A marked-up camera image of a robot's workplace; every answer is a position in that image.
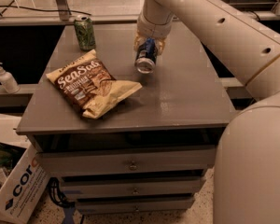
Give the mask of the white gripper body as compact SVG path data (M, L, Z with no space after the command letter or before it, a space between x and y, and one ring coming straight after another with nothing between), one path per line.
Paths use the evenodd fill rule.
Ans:
M171 31L172 18L165 21L150 21L141 13L137 20L137 31L140 36L164 39Z

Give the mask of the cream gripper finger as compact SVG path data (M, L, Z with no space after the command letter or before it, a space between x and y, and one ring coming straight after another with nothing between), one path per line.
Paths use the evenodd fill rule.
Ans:
M156 38L155 45L158 51L158 54L162 54L165 48L165 39L164 38Z
M137 32L133 42L133 50L138 51L139 47L145 43L146 39L147 38L145 36Z

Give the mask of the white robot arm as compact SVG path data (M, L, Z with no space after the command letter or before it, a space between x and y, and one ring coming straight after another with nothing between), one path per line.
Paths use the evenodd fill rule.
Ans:
M173 17L256 100L217 146L214 224L280 224L280 34L221 0L145 0L138 33L164 39Z

